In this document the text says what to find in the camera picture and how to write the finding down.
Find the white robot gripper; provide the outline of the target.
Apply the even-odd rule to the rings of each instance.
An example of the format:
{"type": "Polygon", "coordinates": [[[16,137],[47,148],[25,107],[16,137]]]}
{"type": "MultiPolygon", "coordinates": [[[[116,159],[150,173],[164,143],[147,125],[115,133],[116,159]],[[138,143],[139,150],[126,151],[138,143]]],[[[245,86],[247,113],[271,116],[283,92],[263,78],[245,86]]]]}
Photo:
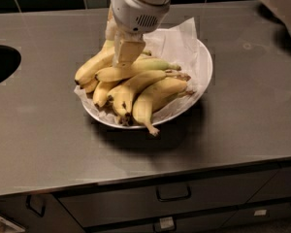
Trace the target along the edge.
{"type": "Polygon", "coordinates": [[[159,26],[169,12],[170,0],[111,0],[111,6],[105,38],[114,40],[113,67],[130,67],[146,47],[141,34],[159,26]],[[127,33],[116,32],[117,27],[127,33]]]}

